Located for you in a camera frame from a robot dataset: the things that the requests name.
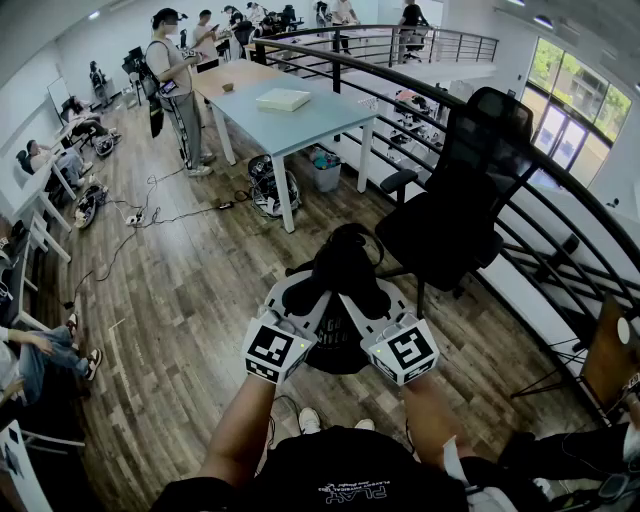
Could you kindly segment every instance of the mesh chair back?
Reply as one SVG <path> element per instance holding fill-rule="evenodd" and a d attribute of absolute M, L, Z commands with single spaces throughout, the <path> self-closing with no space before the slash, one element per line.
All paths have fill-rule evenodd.
<path fill-rule="evenodd" d="M 467 105 L 452 109 L 443 152 L 427 189 L 440 188 L 440 180 L 434 180 L 440 171 L 455 173 L 468 165 L 493 181 L 495 197 L 487 215 L 495 218 L 537 169 L 528 153 L 509 142 L 529 144 L 532 118 L 513 98 L 489 88 L 478 91 Z"/>

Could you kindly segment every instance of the chair armrest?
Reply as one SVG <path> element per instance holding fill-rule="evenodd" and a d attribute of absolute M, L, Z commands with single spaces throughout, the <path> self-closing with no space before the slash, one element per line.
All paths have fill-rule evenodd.
<path fill-rule="evenodd" d="M 410 169 L 403 169 L 398 171 L 387 179 L 380 183 L 380 188 L 383 192 L 391 194 L 397 192 L 400 188 L 406 187 L 409 183 L 412 183 L 418 179 L 418 173 Z"/>

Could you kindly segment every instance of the trash can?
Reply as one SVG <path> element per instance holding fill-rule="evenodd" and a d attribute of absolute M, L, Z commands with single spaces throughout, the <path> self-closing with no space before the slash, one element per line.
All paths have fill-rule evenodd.
<path fill-rule="evenodd" d="M 342 163 L 337 155 L 316 147 L 311 151 L 313 184 L 319 192 L 331 192 L 340 184 Z"/>

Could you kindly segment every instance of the jeans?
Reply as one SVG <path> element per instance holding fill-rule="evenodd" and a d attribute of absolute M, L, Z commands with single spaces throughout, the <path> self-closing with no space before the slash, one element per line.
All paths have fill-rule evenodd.
<path fill-rule="evenodd" d="M 25 405 L 34 404 L 40 398 L 44 371 L 49 362 L 69 368 L 79 377 L 84 377 L 89 370 L 89 361 L 80 359 L 71 348 L 73 339 L 68 327 L 61 326 L 48 332 L 33 331 L 31 334 L 49 340 L 53 346 L 53 355 L 43 354 L 38 347 L 31 344 L 20 347 L 19 368 L 20 376 L 24 379 Z"/>
<path fill-rule="evenodd" d="M 74 148 L 68 148 L 64 151 L 66 155 L 58 158 L 56 165 L 63 174 L 67 175 L 70 185 L 75 187 L 82 176 L 82 172 L 84 171 L 82 158 L 80 158 L 80 155 Z"/>

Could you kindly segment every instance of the black cloth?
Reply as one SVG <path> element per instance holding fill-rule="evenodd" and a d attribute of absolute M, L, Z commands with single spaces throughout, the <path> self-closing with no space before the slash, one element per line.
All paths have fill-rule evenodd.
<path fill-rule="evenodd" d="M 557 434 L 538 441 L 516 439 L 507 446 L 501 463 L 526 478 L 606 480 L 611 473 L 629 469 L 623 460 L 628 426 L 625 423 L 593 432 Z"/>
<path fill-rule="evenodd" d="M 489 480 L 487 485 L 505 487 L 496 481 L 505 480 L 504 470 L 494 464 L 476 458 L 462 464 L 470 475 Z M 544 510 L 544 497 L 533 484 L 516 488 L 520 495 L 503 491 L 514 505 L 522 504 L 520 512 Z M 413 510 L 418 504 L 425 511 L 468 510 L 461 482 L 419 464 L 390 437 L 333 427 L 282 441 L 243 491 L 214 478 L 174 482 L 151 510 Z"/>
<path fill-rule="evenodd" d="M 422 15 L 422 9 L 420 9 L 419 5 L 407 5 L 404 8 L 404 12 L 402 13 L 402 17 L 404 18 L 403 25 L 407 25 L 408 27 L 417 27 L 424 21 L 424 24 L 428 24 L 427 20 L 424 19 Z"/>

